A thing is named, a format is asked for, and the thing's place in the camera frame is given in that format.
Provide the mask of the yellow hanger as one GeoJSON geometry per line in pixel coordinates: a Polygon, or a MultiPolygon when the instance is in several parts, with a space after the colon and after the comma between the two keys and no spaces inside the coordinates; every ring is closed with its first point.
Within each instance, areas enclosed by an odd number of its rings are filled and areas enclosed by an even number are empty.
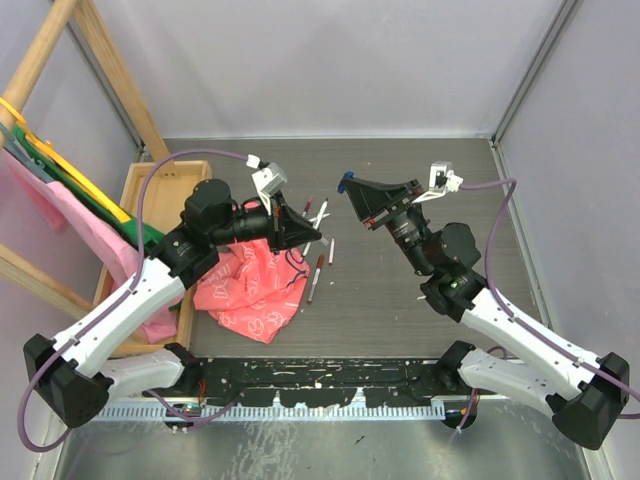
{"type": "Polygon", "coordinates": [[[59,155],[50,142],[42,142],[27,126],[27,122],[21,113],[16,110],[4,98],[1,99],[1,105],[16,119],[19,127],[24,131],[27,142],[33,146],[39,153],[48,157],[58,167],[66,172],[66,174],[74,179],[74,182],[81,187],[91,198],[98,204],[108,210],[121,223],[127,222],[131,216],[120,206],[114,203],[104,192],[94,185],[87,177],[78,171],[71,163],[59,155]]]}

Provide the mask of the short white pen red tip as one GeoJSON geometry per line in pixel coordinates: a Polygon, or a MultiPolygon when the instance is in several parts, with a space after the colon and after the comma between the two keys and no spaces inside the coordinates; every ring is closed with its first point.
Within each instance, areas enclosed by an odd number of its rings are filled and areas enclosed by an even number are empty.
{"type": "Polygon", "coordinates": [[[328,255],[328,265],[332,266],[334,263],[334,253],[335,253],[335,238],[332,238],[329,246],[329,255],[328,255]]]}

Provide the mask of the wooden clothes rack frame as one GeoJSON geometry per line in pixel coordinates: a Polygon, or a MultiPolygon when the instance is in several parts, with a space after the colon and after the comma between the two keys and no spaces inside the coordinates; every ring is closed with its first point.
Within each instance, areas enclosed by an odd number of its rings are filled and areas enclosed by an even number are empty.
{"type": "MultiPolygon", "coordinates": [[[[1,95],[1,124],[12,129],[29,99],[68,21],[73,18],[106,75],[136,132],[155,160],[168,154],[155,122],[92,1],[55,1],[21,63],[1,95]]],[[[92,306],[6,246],[1,247],[1,276],[79,319],[92,306]]]]}

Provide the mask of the green garment on hanger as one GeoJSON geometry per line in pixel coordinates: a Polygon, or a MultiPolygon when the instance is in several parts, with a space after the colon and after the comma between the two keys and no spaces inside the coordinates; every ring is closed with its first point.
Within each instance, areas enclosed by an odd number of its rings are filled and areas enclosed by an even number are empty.
{"type": "Polygon", "coordinates": [[[27,160],[23,165],[29,168],[37,178],[45,183],[60,182],[80,203],[112,227],[131,246],[138,246],[137,219],[133,214],[119,207],[86,177],[84,181],[78,180],[67,168],[61,166],[50,155],[43,153],[34,144],[33,139],[36,141],[39,139],[34,137],[30,130],[16,125],[12,132],[12,139],[19,150],[25,152],[27,160]]]}

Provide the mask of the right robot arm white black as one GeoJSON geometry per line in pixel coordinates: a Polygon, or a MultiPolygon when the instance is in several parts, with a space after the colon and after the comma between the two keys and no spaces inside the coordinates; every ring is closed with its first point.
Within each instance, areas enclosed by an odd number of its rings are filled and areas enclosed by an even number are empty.
{"type": "Polygon", "coordinates": [[[629,401],[628,362],[560,337],[508,301],[474,271],[482,256],[468,225],[429,228],[422,202],[460,185],[442,174],[424,189],[416,180],[384,184],[346,173],[338,189],[365,227],[386,228],[416,275],[426,277],[420,289],[435,312],[493,339],[520,360],[501,360],[457,341],[437,362],[444,390],[459,394],[470,387],[503,395],[546,415],[581,447],[599,449],[629,401]]]}

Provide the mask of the aluminium corner profile right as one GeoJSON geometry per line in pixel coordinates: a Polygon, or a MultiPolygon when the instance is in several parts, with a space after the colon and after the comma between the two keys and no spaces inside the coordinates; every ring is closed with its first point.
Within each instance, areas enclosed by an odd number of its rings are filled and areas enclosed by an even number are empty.
{"type": "Polygon", "coordinates": [[[542,74],[546,64],[550,60],[557,44],[573,17],[582,5],[581,0],[562,0],[553,15],[549,26],[546,28],[540,43],[538,44],[524,75],[519,81],[511,99],[502,114],[497,127],[490,137],[491,144],[498,148],[514,119],[518,115],[522,105],[527,99],[534,84],[542,74]]]}

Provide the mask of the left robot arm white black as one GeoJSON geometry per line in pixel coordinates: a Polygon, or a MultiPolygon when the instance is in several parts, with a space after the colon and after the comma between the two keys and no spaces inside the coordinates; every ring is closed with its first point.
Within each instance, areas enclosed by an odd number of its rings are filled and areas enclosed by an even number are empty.
{"type": "Polygon", "coordinates": [[[180,218],[134,275],[92,312],[51,339],[36,334],[24,344],[30,386],[67,427],[88,423],[114,397],[122,382],[107,373],[108,358],[211,270],[220,246],[264,239],[277,253],[322,237],[280,191],[261,194],[257,206],[245,207],[219,179],[198,183],[180,218]]]}

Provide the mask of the coral patterned cloth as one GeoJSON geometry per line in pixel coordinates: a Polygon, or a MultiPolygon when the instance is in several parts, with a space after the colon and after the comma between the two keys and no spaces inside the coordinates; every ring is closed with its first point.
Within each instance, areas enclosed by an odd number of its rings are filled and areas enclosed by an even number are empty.
{"type": "Polygon", "coordinates": [[[274,254],[265,240],[229,245],[197,283],[197,310],[249,339],[269,344],[296,315],[310,274],[296,249],[274,254]]]}

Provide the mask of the grey-blue hanger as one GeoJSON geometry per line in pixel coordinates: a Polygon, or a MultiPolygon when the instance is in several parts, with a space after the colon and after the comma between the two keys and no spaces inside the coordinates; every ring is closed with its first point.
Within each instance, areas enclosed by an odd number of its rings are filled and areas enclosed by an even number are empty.
{"type": "Polygon", "coordinates": [[[54,181],[41,163],[38,163],[27,155],[16,137],[5,125],[1,125],[1,133],[4,136],[4,149],[13,155],[22,166],[43,183],[51,183],[54,181]]]}

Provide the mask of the dark red capped pen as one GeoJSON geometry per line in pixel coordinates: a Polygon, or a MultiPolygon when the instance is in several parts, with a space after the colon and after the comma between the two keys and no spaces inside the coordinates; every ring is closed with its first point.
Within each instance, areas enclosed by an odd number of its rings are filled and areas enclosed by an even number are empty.
{"type": "Polygon", "coordinates": [[[306,218],[306,216],[308,215],[309,210],[310,210],[310,208],[311,208],[312,200],[313,200],[313,196],[310,196],[310,197],[308,198],[308,200],[306,201],[306,203],[305,203],[304,209],[303,209],[303,211],[302,211],[302,216],[303,216],[303,217],[305,217],[305,218],[306,218]]]}

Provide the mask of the aluminium corner profile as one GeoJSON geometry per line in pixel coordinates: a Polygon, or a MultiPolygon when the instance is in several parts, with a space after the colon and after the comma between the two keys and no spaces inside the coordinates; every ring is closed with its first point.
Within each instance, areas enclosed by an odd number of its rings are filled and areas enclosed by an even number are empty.
{"type": "Polygon", "coordinates": [[[136,162],[147,160],[146,103],[96,3],[78,1],[67,30],[133,141],[136,162]]]}
{"type": "Polygon", "coordinates": [[[534,84],[542,74],[546,64],[550,60],[557,44],[573,17],[582,5],[581,0],[562,0],[553,15],[549,26],[546,28],[540,43],[538,44],[524,75],[519,81],[511,99],[502,114],[497,127],[490,137],[491,144],[498,148],[514,119],[518,115],[522,105],[527,99],[534,84]]]}

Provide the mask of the aluminium corner profile left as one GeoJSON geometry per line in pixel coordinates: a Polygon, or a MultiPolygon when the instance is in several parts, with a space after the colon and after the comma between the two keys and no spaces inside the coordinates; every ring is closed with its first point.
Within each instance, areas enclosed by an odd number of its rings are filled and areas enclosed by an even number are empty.
{"type": "Polygon", "coordinates": [[[78,1],[67,30],[133,141],[136,162],[147,160],[146,103],[96,3],[78,1]]]}

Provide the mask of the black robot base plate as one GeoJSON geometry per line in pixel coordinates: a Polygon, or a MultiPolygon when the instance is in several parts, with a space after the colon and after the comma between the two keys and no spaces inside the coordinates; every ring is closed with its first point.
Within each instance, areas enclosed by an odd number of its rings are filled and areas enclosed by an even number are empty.
{"type": "Polygon", "coordinates": [[[447,383],[436,363],[420,358],[207,358],[187,368],[178,383],[155,389],[161,396],[202,397],[208,406],[309,408],[351,404],[429,406],[441,395],[467,396],[471,388],[447,383]]]}

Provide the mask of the wooden rack base tray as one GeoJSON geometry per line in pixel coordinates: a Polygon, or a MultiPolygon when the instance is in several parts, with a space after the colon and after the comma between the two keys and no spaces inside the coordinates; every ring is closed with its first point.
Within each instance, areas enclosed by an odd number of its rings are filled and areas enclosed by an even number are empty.
{"type": "MultiPolygon", "coordinates": [[[[151,162],[130,166],[120,200],[120,205],[125,210],[132,213],[137,211],[139,193],[152,166],[151,162]]],[[[175,168],[177,171],[175,176],[156,173],[145,192],[143,220],[164,233],[178,225],[184,202],[195,185],[212,177],[211,168],[204,160],[178,161],[175,163],[175,168]]],[[[115,350],[112,356],[121,358],[147,354],[172,342],[187,348],[190,345],[195,315],[194,292],[194,289],[190,289],[184,295],[175,315],[177,333],[174,336],[159,343],[148,343],[142,334],[134,333],[115,350]]]]}

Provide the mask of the white pen brown cap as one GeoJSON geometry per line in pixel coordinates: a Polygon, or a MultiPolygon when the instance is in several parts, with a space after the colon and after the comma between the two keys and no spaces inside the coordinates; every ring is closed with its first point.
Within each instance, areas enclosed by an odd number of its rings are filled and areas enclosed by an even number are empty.
{"type": "Polygon", "coordinates": [[[319,282],[319,277],[320,277],[324,262],[325,262],[325,255],[322,254],[318,257],[316,262],[316,267],[314,270],[311,286],[310,286],[308,297],[307,297],[307,305],[311,305],[313,302],[314,294],[317,288],[317,284],[319,282]]]}

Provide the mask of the white pen lying crosswise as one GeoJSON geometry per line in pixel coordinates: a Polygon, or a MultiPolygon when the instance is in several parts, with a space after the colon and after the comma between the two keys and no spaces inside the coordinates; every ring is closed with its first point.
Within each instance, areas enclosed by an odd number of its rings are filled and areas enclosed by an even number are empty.
{"type": "MultiPolygon", "coordinates": [[[[325,218],[329,217],[330,215],[331,215],[331,213],[324,213],[320,218],[321,218],[321,219],[325,219],[325,218]]],[[[317,222],[319,221],[319,220],[318,220],[318,218],[319,218],[319,217],[318,217],[318,216],[316,216],[316,217],[311,218],[309,221],[310,221],[312,224],[315,224],[315,223],[317,223],[317,222]]]]}

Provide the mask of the pink garment on hanger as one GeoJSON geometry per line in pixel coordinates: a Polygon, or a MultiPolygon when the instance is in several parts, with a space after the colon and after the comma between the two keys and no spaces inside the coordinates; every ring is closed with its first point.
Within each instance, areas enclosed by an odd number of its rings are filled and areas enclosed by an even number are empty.
{"type": "Polygon", "coordinates": [[[102,264],[112,293],[135,273],[137,250],[80,203],[60,182],[45,184],[9,152],[1,152],[1,243],[56,281],[81,285],[102,264]]]}

